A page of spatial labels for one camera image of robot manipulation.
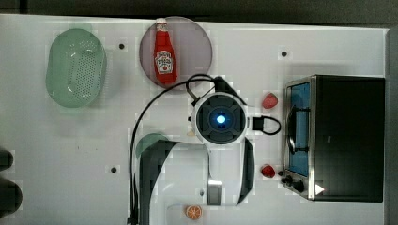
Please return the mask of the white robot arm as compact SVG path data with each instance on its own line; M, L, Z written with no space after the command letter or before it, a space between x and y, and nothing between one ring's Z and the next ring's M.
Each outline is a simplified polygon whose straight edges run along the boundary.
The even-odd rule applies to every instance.
M253 146L247 106L224 92L195 105L193 139L145 135L137 144L138 225L166 225L172 206L236 206L253 186Z

